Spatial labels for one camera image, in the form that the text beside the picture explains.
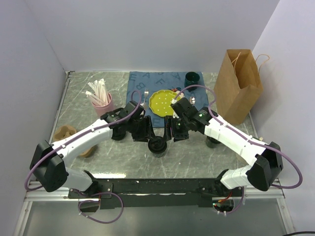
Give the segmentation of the dark transparent coffee cup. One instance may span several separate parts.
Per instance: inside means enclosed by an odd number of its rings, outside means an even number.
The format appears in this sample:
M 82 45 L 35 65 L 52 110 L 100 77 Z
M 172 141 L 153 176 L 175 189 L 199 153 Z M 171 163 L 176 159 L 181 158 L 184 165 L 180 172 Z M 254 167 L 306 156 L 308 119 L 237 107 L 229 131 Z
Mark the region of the dark transparent coffee cup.
M 165 156 L 165 154 L 166 154 L 166 150 L 159 150 L 157 152 L 152 152 L 153 157 L 156 157 L 156 158 L 161 158 Z

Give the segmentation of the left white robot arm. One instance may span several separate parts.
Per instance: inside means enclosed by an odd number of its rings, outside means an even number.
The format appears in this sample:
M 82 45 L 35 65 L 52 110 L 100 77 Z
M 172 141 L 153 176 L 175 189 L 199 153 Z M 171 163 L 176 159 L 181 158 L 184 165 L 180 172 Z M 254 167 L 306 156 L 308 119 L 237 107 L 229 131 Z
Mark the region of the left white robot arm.
M 97 193 L 97 180 L 88 171 L 70 168 L 71 162 L 89 148 L 108 139 L 119 140 L 129 132 L 135 142 L 155 138 L 150 116 L 135 101 L 124 108 L 107 112 L 92 125 L 53 144 L 43 141 L 35 149 L 30 172 L 47 192 L 60 187 L 79 190 L 91 198 Z

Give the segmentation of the black coffee cup lid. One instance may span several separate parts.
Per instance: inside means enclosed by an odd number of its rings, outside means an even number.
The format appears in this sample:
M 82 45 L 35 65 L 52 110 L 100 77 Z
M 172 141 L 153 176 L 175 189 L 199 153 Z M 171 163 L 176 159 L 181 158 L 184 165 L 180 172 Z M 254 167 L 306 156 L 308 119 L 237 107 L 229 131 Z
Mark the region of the black coffee cup lid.
M 167 149 L 167 142 L 161 136 L 157 136 L 157 142 L 154 144 L 148 143 L 150 152 L 157 152 L 159 150 Z

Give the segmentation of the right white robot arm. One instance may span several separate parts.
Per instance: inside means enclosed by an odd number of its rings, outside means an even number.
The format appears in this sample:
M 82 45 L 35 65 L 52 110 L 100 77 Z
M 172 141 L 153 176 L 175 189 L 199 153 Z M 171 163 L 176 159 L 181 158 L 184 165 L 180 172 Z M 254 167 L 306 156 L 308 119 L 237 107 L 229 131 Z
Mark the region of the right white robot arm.
M 216 179 L 215 190 L 226 196 L 236 187 L 251 185 L 267 191 L 283 169 L 280 146 L 259 141 L 238 130 L 221 116 L 204 107 L 197 110 L 186 98 L 172 100 L 171 108 L 178 116 L 171 132 L 198 131 L 225 145 L 246 162 L 246 166 L 235 170 L 224 170 Z

